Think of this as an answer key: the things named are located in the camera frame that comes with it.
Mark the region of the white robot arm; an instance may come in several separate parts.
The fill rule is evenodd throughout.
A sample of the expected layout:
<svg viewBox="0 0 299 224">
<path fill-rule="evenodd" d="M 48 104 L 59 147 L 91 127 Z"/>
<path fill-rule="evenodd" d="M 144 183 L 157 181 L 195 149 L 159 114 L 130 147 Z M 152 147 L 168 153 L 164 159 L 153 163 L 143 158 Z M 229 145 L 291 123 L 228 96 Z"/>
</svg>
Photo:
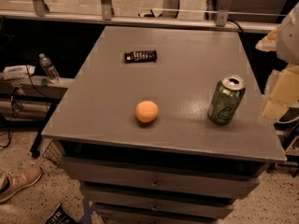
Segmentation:
<svg viewBox="0 0 299 224">
<path fill-rule="evenodd" d="M 287 63 L 281 72 L 272 72 L 269 76 L 261 112 L 262 118 L 279 121 L 299 100 L 299 3 L 255 48 L 274 51 L 281 61 Z"/>
</svg>

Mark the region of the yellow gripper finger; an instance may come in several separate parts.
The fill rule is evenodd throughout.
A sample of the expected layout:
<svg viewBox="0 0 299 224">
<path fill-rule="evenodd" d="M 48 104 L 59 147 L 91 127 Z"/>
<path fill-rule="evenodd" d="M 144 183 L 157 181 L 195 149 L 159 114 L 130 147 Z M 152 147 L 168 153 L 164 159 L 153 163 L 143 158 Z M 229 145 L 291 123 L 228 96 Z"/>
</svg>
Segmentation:
<svg viewBox="0 0 299 224">
<path fill-rule="evenodd" d="M 282 71 L 273 70 L 267 79 L 261 117 L 279 121 L 299 101 L 299 65 L 288 64 Z"/>
<path fill-rule="evenodd" d="M 277 50 L 277 39 L 278 39 L 279 27 L 273 29 L 263 39 L 259 40 L 255 48 L 259 51 L 269 52 Z"/>
</svg>

